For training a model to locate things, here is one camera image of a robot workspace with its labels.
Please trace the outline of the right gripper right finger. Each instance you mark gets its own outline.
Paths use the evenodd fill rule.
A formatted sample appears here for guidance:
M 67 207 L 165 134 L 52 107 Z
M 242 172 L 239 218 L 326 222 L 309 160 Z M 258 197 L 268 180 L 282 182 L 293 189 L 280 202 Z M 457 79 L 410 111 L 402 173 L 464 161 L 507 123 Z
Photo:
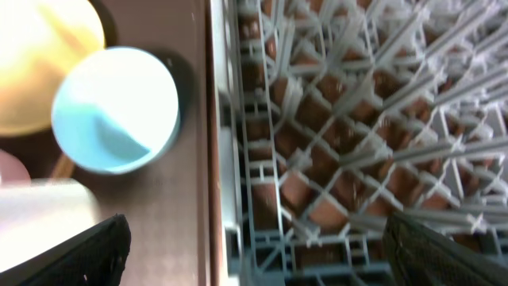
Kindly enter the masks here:
M 383 248 L 397 285 L 507 286 L 507 267 L 398 212 Z

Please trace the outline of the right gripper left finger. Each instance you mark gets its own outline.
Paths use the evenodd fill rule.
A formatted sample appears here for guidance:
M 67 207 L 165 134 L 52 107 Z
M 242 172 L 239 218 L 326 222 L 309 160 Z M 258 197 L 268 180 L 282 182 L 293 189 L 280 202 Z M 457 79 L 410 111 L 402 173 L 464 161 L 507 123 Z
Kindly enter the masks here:
M 15 284 L 118 286 L 129 255 L 131 231 L 116 214 L 15 268 Z

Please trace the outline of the white green cup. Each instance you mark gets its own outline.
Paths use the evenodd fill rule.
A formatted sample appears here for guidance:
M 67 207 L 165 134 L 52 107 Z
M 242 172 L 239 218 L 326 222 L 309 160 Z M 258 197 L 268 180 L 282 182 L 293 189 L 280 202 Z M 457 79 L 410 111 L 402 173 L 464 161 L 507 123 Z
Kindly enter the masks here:
M 1 270 L 4 272 L 101 221 L 92 191 L 76 180 L 1 186 Z

